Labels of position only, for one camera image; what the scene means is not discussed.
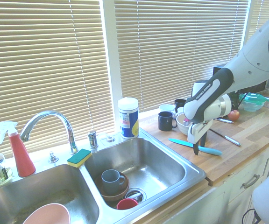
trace blue knife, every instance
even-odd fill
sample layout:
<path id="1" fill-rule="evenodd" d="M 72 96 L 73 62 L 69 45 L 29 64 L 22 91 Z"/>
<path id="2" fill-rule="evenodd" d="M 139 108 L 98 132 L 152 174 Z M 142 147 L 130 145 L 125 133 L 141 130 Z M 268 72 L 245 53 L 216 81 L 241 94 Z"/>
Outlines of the blue knife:
<path id="1" fill-rule="evenodd" d="M 193 148 L 193 144 L 190 143 L 190 142 L 182 141 L 182 140 L 179 140 L 179 139 L 169 139 L 169 140 L 171 142 L 177 143 L 179 145 L 188 146 L 188 147 Z M 206 148 L 206 147 L 199 146 L 199 150 L 201 152 L 209 153 L 209 154 L 212 154 L 212 155 L 222 155 L 221 151 L 219 151 L 217 149 L 213 149 L 213 148 Z"/>

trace yellow sponge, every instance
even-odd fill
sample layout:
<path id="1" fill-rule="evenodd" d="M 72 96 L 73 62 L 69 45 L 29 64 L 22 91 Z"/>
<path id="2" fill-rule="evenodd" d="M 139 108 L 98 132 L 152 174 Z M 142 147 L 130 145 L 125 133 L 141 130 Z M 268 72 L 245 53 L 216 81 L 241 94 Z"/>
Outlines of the yellow sponge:
<path id="1" fill-rule="evenodd" d="M 91 151 L 81 149 L 76 154 L 74 154 L 70 159 L 67 160 L 67 164 L 78 168 L 92 155 Z"/>

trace stainless steel sink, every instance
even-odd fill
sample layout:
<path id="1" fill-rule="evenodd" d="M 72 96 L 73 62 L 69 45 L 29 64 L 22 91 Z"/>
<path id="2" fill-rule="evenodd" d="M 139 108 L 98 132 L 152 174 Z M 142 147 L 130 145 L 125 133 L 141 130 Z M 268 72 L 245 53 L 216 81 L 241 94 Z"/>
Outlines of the stainless steel sink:
<path id="1" fill-rule="evenodd" d="M 36 173 L 0 187 L 0 224 L 22 224 L 37 208 L 61 203 L 71 224 L 133 223 L 205 178 L 185 158 L 140 129 L 138 138 L 98 141 L 99 147 L 79 168 L 66 165 L 70 154 L 55 151 L 59 161 L 47 163 L 48 153 L 35 163 Z M 89 149 L 89 145 L 78 147 Z M 123 172 L 130 188 L 144 192 L 144 200 L 128 210 L 116 210 L 102 198 L 94 180 L 107 169 Z"/>
<path id="2" fill-rule="evenodd" d="M 96 195 L 102 216 L 109 223 L 133 223 L 168 202 L 205 178 L 205 172 L 175 153 L 163 143 L 140 129 L 138 138 L 126 140 L 118 134 L 116 141 L 103 145 L 85 162 L 85 168 L 94 184 L 107 169 L 123 172 L 130 188 L 142 189 L 145 200 L 128 210 L 116 210 Z"/>
<path id="3" fill-rule="evenodd" d="M 116 169 L 129 178 L 129 187 L 141 188 L 146 199 L 157 195 L 185 176 L 185 168 L 143 138 L 125 141 L 100 150 L 85 162 L 92 179 L 107 169 Z"/>
<path id="4" fill-rule="evenodd" d="M 99 216 L 79 169 L 60 165 L 0 187 L 0 224 L 22 224 L 49 203 L 65 205 L 72 224 L 94 224 Z"/>

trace cabinet handle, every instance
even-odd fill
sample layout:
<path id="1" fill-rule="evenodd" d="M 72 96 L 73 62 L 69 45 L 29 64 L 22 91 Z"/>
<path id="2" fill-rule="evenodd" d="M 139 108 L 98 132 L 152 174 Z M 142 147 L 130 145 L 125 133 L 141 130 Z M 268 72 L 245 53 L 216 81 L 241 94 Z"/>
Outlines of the cabinet handle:
<path id="1" fill-rule="evenodd" d="M 247 188 L 251 187 L 254 183 L 256 183 L 259 180 L 260 175 L 254 174 L 253 177 L 255 177 L 255 180 L 253 180 L 251 183 L 249 183 L 249 184 L 243 183 L 242 184 L 244 189 L 247 189 Z"/>

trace white cabinet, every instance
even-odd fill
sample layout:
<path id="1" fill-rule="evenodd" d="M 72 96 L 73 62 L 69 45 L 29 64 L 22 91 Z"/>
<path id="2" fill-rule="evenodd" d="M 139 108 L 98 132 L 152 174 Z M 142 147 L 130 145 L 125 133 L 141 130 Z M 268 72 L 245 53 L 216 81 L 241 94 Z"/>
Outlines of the white cabinet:
<path id="1" fill-rule="evenodd" d="M 245 212 L 253 208 L 254 189 L 267 178 L 268 174 L 269 148 L 233 173 L 233 176 L 227 180 L 227 184 L 232 187 L 225 224 L 241 223 Z M 250 211 L 245 216 L 243 224 L 252 224 L 253 217 L 254 211 Z"/>
<path id="2" fill-rule="evenodd" d="M 214 191 L 193 204 L 184 204 L 158 224 L 218 224 L 227 206 L 225 192 Z"/>
<path id="3" fill-rule="evenodd" d="M 220 186 L 179 206 L 157 224 L 239 224 L 253 207 L 253 190 L 268 174 L 269 147 L 236 169 Z M 244 224 L 252 224 L 253 214 L 245 216 Z"/>

